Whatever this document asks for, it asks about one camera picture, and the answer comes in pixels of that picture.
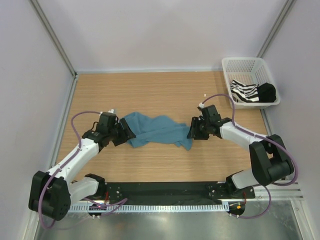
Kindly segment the teal tank top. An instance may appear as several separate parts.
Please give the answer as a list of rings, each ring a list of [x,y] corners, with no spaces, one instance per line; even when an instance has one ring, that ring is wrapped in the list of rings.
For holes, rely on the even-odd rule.
[[[178,123],[166,115],[149,117],[139,112],[132,112],[124,117],[135,138],[128,140],[133,148],[145,146],[148,143],[174,144],[192,148],[193,141],[187,138],[190,127]]]

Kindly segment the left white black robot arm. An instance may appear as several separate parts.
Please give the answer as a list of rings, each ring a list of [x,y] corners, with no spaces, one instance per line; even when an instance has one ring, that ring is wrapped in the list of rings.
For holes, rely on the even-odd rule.
[[[98,155],[109,143],[118,146],[134,139],[136,135],[127,121],[112,111],[99,112],[99,120],[83,135],[76,134],[78,144],[59,163],[46,172],[38,171],[31,181],[28,208],[39,217],[62,220],[71,205],[90,197],[101,200],[106,194],[105,179],[89,173],[73,182],[78,172],[89,160]]]

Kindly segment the black white striped tank top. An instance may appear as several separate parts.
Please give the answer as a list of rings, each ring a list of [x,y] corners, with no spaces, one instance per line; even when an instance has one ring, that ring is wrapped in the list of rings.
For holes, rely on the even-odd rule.
[[[245,85],[233,79],[230,91],[236,103],[258,103],[260,101],[257,84]]]

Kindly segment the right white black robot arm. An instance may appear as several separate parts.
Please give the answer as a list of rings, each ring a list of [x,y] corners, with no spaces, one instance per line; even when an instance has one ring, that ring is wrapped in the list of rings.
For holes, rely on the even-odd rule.
[[[248,187],[265,187],[294,173],[293,160],[280,136],[259,135],[236,124],[229,117],[221,118],[214,105],[205,107],[200,103],[197,108],[201,115],[191,119],[188,139],[208,140],[210,136],[216,136],[249,152],[250,169],[226,178],[225,192],[229,197],[237,198]]]

